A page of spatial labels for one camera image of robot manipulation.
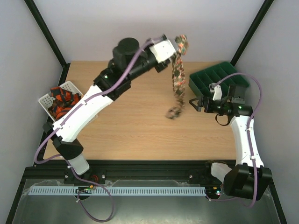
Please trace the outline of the floral patterned tie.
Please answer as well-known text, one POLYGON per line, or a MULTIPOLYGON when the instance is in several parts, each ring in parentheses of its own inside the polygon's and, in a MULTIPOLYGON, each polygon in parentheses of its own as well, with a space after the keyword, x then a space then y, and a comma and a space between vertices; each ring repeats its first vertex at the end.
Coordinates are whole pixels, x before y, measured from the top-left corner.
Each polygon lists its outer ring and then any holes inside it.
POLYGON ((185 109, 185 69, 182 56, 186 54, 189 42, 186 35, 179 35, 175 37, 175 43, 178 45, 178 50, 171 57, 171 73, 176 105, 167 111, 165 116, 168 119, 178 118, 185 109))

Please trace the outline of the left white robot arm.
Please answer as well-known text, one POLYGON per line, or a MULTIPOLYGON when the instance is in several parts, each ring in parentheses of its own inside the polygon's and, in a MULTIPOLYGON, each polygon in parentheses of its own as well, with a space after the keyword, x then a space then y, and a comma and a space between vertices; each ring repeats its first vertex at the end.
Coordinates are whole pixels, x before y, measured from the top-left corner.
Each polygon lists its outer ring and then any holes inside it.
POLYGON ((104 108, 131 87, 131 82, 152 68, 161 72, 177 52, 174 40, 161 36, 149 38, 142 46, 135 38, 124 38, 113 48, 113 58, 93 81, 89 90, 69 112, 57 121, 47 122, 43 130, 52 139, 59 156, 75 173, 82 175, 90 166, 77 139, 81 130, 104 108))

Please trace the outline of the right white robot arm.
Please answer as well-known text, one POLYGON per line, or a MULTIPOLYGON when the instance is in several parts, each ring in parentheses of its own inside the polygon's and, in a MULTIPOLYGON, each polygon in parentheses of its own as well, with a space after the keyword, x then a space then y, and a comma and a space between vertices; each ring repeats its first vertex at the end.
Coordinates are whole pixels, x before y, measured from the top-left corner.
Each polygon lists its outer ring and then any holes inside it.
POLYGON ((204 171, 207 182, 219 180, 226 195, 258 201, 270 181, 272 173, 262 162, 255 140, 254 111, 245 104, 246 87, 232 84, 228 94, 221 96, 221 87, 210 84, 211 94, 193 98, 189 103, 198 112, 213 113, 216 117, 226 116, 227 126, 234 135, 236 162, 233 168, 222 162, 212 162, 204 171))

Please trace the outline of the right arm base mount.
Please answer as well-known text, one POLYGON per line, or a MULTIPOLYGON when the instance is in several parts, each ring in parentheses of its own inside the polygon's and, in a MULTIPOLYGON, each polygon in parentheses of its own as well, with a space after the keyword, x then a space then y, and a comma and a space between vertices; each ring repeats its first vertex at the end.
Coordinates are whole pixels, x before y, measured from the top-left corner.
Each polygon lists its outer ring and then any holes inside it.
POLYGON ((192 168, 188 171, 189 183, 201 186, 220 185, 221 182, 211 174, 211 168, 214 162, 223 163, 217 160, 199 161, 196 168, 192 168))

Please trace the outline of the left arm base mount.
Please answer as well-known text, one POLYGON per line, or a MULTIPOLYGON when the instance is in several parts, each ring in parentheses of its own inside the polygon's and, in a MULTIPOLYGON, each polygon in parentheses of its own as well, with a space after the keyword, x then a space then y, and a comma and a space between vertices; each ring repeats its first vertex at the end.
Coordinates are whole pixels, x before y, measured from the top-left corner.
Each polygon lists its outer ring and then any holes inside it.
MULTIPOLYGON (((90 169, 86 173, 79 175, 81 179, 104 184, 106 180, 106 171, 103 169, 90 169)), ((90 183, 78 180, 70 169, 64 171, 64 184, 73 184, 74 186, 87 186, 90 183)))

